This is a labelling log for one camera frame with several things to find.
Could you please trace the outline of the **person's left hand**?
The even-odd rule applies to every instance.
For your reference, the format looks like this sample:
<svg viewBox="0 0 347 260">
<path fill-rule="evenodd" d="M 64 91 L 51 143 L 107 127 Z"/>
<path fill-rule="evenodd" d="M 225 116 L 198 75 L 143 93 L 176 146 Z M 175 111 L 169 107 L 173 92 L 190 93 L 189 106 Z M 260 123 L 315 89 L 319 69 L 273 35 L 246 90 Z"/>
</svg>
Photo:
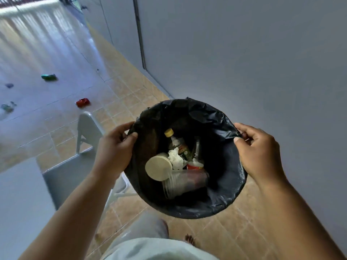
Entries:
<svg viewBox="0 0 347 260">
<path fill-rule="evenodd" d="M 123 150 L 123 140 L 126 131 L 130 130 L 135 122 L 127 122 L 109 131 L 99 141 L 92 174 L 102 179 L 115 182 L 124 169 L 129 165 L 131 156 Z"/>
</svg>

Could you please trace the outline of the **white shirt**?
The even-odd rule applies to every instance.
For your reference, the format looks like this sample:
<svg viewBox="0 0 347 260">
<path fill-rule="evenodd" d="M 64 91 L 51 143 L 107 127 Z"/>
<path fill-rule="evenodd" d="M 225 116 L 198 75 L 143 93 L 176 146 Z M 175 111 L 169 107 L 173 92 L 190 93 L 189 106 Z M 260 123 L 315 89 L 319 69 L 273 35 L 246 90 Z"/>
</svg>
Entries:
<svg viewBox="0 0 347 260">
<path fill-rule="evenodd" d="M 100 260 L 219 260 L 214 255 L 180 240 L 131 239 L 114 246 Z"/>
</svg>

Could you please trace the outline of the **clear plastic cup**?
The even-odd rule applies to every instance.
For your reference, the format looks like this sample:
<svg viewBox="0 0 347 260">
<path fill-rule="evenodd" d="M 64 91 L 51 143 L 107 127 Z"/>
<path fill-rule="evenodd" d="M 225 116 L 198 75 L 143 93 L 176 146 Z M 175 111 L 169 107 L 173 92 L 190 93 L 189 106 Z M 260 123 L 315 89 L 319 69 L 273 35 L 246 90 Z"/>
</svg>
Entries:
<svg viewBox="0 0 347 260">
<path fill-rule="evenodd" d="M 204 169 L 173 170 L 168 179 L 162 182 L 164 196 L 167 199 L 174 199 L 184 193 L 205 188 L 209 178 L 209 173 Z"/>
</svg>

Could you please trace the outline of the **person's right forearm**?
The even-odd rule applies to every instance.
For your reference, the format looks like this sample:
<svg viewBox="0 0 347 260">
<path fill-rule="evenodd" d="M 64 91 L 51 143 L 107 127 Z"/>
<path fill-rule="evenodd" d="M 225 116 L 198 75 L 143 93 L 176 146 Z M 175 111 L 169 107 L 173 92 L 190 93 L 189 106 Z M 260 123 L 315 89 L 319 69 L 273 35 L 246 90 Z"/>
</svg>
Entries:
<svg viewBox="0 0 347 260">
<path fill-rule="evenodd" d="M 286 179 L 255 179 L 269 230 L 283 260 L 347 260 L 305 200 Z"/>
</svg>

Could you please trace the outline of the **trash bin with black bag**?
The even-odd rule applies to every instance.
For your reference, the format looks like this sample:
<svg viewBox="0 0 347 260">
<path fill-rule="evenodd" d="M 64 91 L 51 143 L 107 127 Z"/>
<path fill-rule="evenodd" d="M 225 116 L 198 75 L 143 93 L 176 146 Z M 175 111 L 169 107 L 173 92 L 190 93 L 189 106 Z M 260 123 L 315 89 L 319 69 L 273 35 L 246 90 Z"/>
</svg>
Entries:
<svg viewBox="0 0 347 260">
<path fill-rule="evenodd" d="M 169 150 L 164 132 L 173 129 L 190 149 L 200 137 L 207 186 L 169 199 L 162 183 L 151 179 L 145 164 Z M 191 98 L 165 100 L 145 109 L 129 133 L 137 132 L 132 158 L 124 170 L 137 194 L 152 208 L 181 219 L 211 217 L 233 204 L 245 186 L 247 172 L 234 138 L 241 136 L 229 118 L 215 107 Z"/>
</svg>

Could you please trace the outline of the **teal crumpled litter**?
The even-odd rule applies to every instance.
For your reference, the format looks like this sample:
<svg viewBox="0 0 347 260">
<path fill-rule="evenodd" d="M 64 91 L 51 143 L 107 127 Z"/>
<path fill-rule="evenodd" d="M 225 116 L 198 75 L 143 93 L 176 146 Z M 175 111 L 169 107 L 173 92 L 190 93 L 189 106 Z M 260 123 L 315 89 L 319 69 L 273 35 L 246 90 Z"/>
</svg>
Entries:
<svg viewBox="0 0 347 260">
<path fill-rule="evenodd" d="M 9 104 L 1 104 L 0 106 L 0 108 L 6 113 L 12 113 L 15 107 L 17 107 L 17 104 L 14 103 L 13 101 L 10 101 Z"/>
</svg>

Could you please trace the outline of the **person's left forearm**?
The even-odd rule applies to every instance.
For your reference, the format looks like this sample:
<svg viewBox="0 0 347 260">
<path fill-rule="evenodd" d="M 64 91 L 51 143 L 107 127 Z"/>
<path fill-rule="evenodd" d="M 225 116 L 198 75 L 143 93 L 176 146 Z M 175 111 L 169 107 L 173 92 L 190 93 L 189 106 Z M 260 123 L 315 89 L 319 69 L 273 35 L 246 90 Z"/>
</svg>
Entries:
<svg viewBox="0 0 347 260">
<path fill-rule="evenodd" d="M 18 260 L 84 260 L 121 172 L 92 170 Z"/>
</svg>

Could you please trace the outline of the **balcony railing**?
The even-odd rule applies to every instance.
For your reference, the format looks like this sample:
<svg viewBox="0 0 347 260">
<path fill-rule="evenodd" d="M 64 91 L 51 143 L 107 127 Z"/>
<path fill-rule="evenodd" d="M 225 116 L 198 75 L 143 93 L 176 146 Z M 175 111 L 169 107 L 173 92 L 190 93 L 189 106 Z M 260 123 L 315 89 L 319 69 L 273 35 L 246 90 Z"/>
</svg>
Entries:
<svg viewBox="0 0 347 260">
<path fill-rule="evenodd" d="M 29 4 L 29 3 L 34 3 L 38 1 L 44 1 L 44 0 L 0 0 L 0 9 L 11 8 L 18 5 Z"/>
</svg>

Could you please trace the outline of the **person's right hand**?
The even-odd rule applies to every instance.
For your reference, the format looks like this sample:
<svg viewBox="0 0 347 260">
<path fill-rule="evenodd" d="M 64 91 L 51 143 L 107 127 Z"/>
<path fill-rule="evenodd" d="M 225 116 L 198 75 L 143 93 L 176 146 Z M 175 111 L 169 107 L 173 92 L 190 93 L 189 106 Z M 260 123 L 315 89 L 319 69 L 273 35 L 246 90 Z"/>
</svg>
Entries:
<svg viewBox="0 0 347 260">
<path fill-rule="evenodd" d="M 239 152 L 241 164 L 260 186 L 288 182 L 281 163 L 280 146 L 275 138 L 265 131 L 243 123 L 234 123 L 241 138 L 252 138 L 247 152 Z"/>
</svg>

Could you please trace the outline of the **bottle with yellow cap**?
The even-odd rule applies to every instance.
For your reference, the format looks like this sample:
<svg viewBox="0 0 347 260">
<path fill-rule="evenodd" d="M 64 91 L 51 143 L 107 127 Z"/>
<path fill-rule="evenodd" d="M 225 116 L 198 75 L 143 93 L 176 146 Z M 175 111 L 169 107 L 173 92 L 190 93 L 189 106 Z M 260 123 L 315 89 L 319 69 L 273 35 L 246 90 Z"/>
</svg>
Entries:
<svg viewBox="0 0 347 260">
<path fill-rule="evenodd" d="M 164 135 L 169 139 L 169 150 L 178 148 L 178 155 L 185 161 L 192 161 L 193 155 L 188 145 L 185 143 L 183 138 L 178 138 L 174 131 L 169 128 L 164 132 Z"/>
</svg>

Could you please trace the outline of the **light grey shorts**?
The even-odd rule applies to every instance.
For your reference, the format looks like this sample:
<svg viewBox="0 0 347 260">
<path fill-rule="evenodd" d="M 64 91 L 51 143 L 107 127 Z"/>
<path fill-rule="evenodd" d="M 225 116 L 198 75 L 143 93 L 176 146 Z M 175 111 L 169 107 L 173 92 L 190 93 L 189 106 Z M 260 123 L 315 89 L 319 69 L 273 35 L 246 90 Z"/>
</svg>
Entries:
<svg viewBox="0 0 347 260">
<path fill-rule="evenodd" d="M 119 234 L 106 249 L 100 260 L 106 259 L 114 252 L 114 248 L 122 242 L 138 238 L 169 239 L 167 222 L 157 213 L 146 211 Z"/>
</svg>

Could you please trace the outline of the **cream round paper cup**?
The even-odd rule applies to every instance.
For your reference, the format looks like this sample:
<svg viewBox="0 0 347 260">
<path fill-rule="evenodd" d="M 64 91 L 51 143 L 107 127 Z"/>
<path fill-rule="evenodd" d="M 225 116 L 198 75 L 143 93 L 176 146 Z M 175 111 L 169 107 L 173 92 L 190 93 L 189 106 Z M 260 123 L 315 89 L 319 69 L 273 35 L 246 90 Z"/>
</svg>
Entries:
<svg viewBox="0 0 347 260">
<path fill-rule="evenodd" d="M 168 157 L 168 153 L 159 153 L 147 161 L 145 171 L 151 179 L 162 182 L 169 178 L 173 166 Z"/>
</svg>

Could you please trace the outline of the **clear plastic wrapper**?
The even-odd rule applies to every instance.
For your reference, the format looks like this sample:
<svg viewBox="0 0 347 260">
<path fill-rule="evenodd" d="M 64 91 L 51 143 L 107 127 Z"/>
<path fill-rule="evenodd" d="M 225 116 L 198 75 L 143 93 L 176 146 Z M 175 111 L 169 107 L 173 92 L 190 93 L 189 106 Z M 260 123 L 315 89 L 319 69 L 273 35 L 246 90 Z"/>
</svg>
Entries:
<svg viewBox="0 0 347 260">
<path fill-rule="evenodd" d="M 201 158 L 202 158 L 201 139 L 199 136 L 196 136 L 193 151 L 192 151 L 192 160 L 193 161 L 200 161 Z"/>
</svg>

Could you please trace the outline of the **crumpled white tissue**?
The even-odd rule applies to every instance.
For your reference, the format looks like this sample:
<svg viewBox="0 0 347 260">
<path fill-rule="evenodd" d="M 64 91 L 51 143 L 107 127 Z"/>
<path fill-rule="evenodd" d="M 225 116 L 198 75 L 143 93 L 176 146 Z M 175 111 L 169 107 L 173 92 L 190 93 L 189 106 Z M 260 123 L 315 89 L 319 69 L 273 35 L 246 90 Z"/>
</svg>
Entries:
<svg viewBox="0 0 347 260">
<path fill-rule="evenodd" d="M 184 160 L 178 152 L 178 147 L 168 151 L 168 159 L 171 162 L 173 170 L 183 170 L 187 165 L 187 161 Z"/>
</svg>

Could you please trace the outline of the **white plastic chair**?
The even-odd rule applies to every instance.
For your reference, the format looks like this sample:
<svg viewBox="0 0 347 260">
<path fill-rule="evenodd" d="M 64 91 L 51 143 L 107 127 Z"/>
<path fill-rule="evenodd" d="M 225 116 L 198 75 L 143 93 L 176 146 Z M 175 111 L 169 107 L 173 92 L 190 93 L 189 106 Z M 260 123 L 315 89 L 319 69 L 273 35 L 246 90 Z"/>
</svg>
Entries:
<svg viewBox="0 0 347 260">
<path fill-rule="evenodd" d="M 104 129 L 90 112 L 77 123 L 76 154 L 43 173 L 54 206 L 58 210 L 91 171 Z"/>
</svg>

